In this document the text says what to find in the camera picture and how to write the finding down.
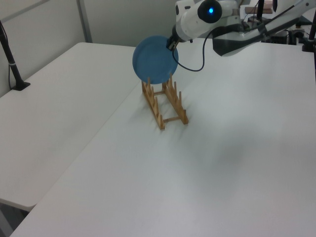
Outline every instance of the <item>white tabletop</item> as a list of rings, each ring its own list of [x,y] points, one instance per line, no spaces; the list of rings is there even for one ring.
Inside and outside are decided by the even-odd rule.
[[[133,50],[79,43],[0,98],[0,202],[31,210],[47,193],[139,82]]]
[[[198,68],[201,46],[180,61]],[[314,55],[205,56],[174,75],[188,125],[160,131],[138,84],[12,237],[314,237]]]

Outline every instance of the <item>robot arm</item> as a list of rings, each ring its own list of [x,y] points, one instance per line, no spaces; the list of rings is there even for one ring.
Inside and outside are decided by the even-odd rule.
[[[316,7],[316,0],[279,0],[276,17],[257,28],[243,32],[238,4],[235,0],[193,0],[176,2],[177,22],[167,48],[175,49],[179,42],[193,40],[210,32],[213,49],[223,56],[234,54],[270,34],[294,25],[299,17]]]

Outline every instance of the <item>wooden peg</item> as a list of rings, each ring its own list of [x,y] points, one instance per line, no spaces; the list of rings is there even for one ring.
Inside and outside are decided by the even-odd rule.
[[[177,95],[177,82],[174,82],[174,94]]]
[[[182,93],[179,91],[179,107],[182,108]]]

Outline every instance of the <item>black cable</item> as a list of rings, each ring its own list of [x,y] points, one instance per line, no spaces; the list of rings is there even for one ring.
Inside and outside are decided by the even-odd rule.
[[[172,57],[174,59],[174,61],[182,68],[188,70],[188,71],[191,71],[191,72],[199,72],[199,71],[202,71],[202,69],[204,68],[204,65],[205,65],[205,44],[206,44],[206,41],[207,39],[209,38],[209,36],[212,34],[212,32],[208,33],[208,35],[206,36],[205,40],[204,40],[204,43],[203,43],[203,48],[202,48],[202,56],[203,56],[203,64],[202,64],[202,67],[198,70],[193,70],[193,69],[190,69],[190,68],[187,68],[185,66],[183,66],[181,63],[179,63],[177,61],[177,59],[175,58],[174,56],[174,50],[172,51]]]
[[[8,77],[8,80],[9,80],[9,88],[10,88],[10,90],[12,90],[12,87],[11,87],[11,82],[10,82],[10,65],[9,65],[9,77]]]
[[[256,8],[257,8],[257,5],[259,4],[259,1],[257,2],[257,4],[255,5],[255,9],[253,10],[253,16],[252,16],[252,25],[251,27],[253,28],[253,23],[255,21],[255,12],[256,12]]]
[[[267,21],[266,25],[269,24],[270,22],[272,22],[272,21],[278,19],[280,16],[282,16],[282,15],[285,14],[285,13],[287,13],[289,10],[291,10],[291,9],[294,8],[294,7],[295,7],[294,5],[290,6],[287,10],[281,12],[279,15],[277,15],[277,16],[275,16],[274,18],[272,18],[271,20]]]
[[[256,7],[257,7],[257,5],[259,4],[259,1],[257,2],[257,4],[252,8],[252,10],[254,10],[254,12],[256,11]]]

